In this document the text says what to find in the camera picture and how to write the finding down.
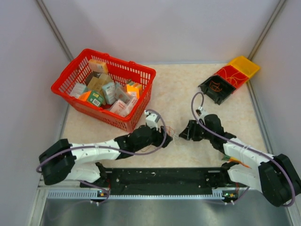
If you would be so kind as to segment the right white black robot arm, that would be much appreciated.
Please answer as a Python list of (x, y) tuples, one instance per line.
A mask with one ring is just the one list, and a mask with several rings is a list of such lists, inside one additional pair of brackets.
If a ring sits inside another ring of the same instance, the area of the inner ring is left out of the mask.
[(244, 184), (261, 192), (276, 207), (301, 193), (301, 179), (286, 155), (275, 156), (248, 147), (224, 131), (216, 114), (190, 120), (179, 136), (185, 140), (208, 140), (214, 149), (236, 160), (234, 164), (225, 164), (226, 170), (219, 175), (224, 186)]

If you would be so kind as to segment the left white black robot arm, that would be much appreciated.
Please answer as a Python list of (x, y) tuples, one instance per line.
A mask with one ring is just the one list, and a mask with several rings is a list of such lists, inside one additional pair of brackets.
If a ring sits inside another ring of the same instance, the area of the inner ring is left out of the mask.
[(157, 129), (147, 125), (127, 135), (94, 144), (72, 144), (64, 138), (39, 156), (37, 172), (43, 175), (46, 185), (78, 180), (100, 187), (107, 180), (101, 160), (121, 160), (141, 155), (139, 151), (145, 147), (165, 148), (172, 140), (163, 126)]

